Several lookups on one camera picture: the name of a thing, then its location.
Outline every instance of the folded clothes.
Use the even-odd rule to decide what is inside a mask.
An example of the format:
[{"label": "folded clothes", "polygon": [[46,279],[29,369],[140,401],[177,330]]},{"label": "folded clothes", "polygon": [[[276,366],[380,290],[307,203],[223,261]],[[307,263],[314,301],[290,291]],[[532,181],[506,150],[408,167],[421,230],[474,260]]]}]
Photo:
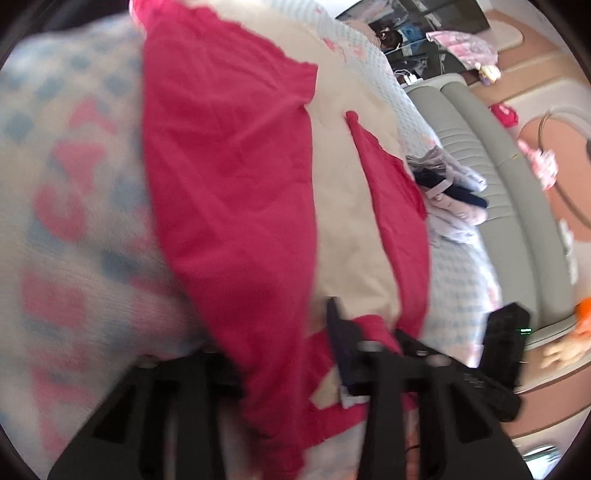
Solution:
[{"label": "folded clothes", "polygon": [[436,193],[429,195],[429,191],[425,191],[427,197],[427,203],[430,203],[438,209],[446,210],[458,219],[463,220],[468,225],[480,225],[486,221],[486,210],[476,205],[470,205],[469,203],[460,202],[445,193]]},{"label": "folded clothes", "polygon": [[439,175],[435,171],[429,170],[428,168],[422,168],[421,170],[413,171],[414,180],[421,186],[428,189],[437,188],[437,193],[445,193],[452,199],[459,200],[460,202],[467,203],[468,205],[474,205],[479,208],[487,208],[488,201],[484,198],[478,197],[470,192],[470,190],[457,185],[453,185],[450,179]]},{"label": "folded clothes", "polygon": [[476,228],[465,220],[430,201],[427,205],[427,223],[431,231],[458,244],[470,244],[478,240]]},{"label": "folded clothes", "polygon": [[407,163],[411,170],[418,171],[428,168],[444,175],[447,169],[453,172],[453,183],[471,192],[481,192],[486,188],[486,179],[470,167],[461,165],[446,150],[436,145],[424,157],[407,155]]}]

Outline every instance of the wall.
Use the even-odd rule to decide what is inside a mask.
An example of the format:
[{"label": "wall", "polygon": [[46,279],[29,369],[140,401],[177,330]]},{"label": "wall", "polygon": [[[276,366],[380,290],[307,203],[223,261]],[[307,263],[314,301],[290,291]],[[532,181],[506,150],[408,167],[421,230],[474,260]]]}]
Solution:
[{"label": "wall", "polygon": [[566,43],[550,21],[527,0],[490,0],[492,8],[529,25],[570,54]]},{"label": "wall", "polygon": [[476,0],[483,12],[488,12],[493,9],[491,0]]},{"label": "wall", "polygon": [[591,408],[587,408],[564,422],[547,428],[543,432],[514,439],[513,443],[522,455],[544,445],[558,447],[558,450],[563,455],[573,443],[590,411]]}]

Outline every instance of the checkered blanket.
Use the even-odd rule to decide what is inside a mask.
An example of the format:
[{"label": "checkered blanket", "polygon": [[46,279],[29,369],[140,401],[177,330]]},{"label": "checkered blanket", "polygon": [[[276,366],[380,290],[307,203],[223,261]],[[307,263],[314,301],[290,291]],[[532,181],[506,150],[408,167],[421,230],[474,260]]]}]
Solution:
[{"label": "checkered blanket", "polygon": [[[311,1],[269,1],[392,105],[408,153],[437,141],[362,34]],[[127,16],[110,18],[30,38],[0,71],[0,423],[41,479],[137,355],[184,355],[203,337],[152,233],[141,47]],[[498,301],[493,269],[478,245],[434,238],[432,253],[424,339],[467,358]],[[350,474],[361,436],[311,449],[306,478]],[[230,476],[243,469],[226,458]]]}]

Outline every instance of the toy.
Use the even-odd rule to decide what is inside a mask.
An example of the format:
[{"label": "toy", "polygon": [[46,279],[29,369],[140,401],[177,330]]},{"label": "toy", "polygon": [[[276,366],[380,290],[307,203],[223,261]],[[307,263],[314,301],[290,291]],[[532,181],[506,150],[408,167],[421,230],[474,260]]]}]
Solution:
[{"label": "toy", "polygon": [[591,297],[587,297],[577,305],[577,326],[574,331],[578,335],[591,336]]},{"label": "toy", "polygon": [[489,107],[489,110],[505,128],[516,127],[519,124],[519,116],[517,115],[517,112],[509,105],[495,103]]},{"label": "toy", "polygon": [[496,67],[499,54],[482,38],[449,30],[428,32],[426,36],[428,40],[446,48],[467,69],[478,70],[480,81],[485,85],[501,79],[501,71]]},{"label": "toy", "polygon": [[554,152],[535,149],[524,140],[518,140],[517,146],[530,160],[531,169],[542,184],[542,190],[546,191],[552,188],[556,183],[556,175],[558,175],[558,164]]},{"label": "toy", "polygon": [[591,336],[569,333],[562,340],[546,347],[541,367],[547,368],[555,362],[558,362],[558,368],[567,367],[581,360],[589,348]]}]

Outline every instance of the red fabric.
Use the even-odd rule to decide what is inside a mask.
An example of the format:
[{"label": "red fabric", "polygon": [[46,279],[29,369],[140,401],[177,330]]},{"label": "red fabric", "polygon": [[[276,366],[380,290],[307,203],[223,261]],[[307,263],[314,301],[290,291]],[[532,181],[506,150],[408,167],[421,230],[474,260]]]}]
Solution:
[{"label": "red fabric", "polygon": [[495,103],[489,107],[492,114],[505,128],[515,127],[519,124],[519,116],[517,112],[509,105],[504,103]]},{"label": "red fabric", "polygon": [[144,157],[165,257],[238,365],[265,478],[302,467],[316,264],[317,67],[208,9],[163,4],[144,47]]},{"label": "red fabric", "polygon": [[346,119],[369,184],[382,244],[398,283],[401,314],[396,327],[417,338],[429,294],[425,204],[402,160],[380,147],[378,139],[359,125],[355,112],[347,112]]}]

